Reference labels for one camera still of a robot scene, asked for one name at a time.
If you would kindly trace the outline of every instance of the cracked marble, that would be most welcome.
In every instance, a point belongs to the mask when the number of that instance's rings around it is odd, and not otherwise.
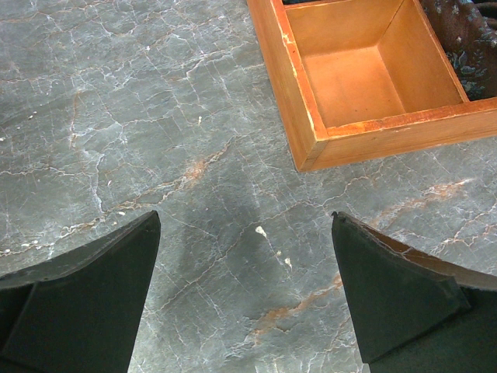
[[[0,273],[155,209],[130,373],[366,372],[334,210],[497,274],[494,138],[297,173],[243,0],[0,0]]]

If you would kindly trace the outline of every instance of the wooden box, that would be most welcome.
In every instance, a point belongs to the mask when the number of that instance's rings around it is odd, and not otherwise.
[[[418,0],[247,0],[297,169],[497,134]]]

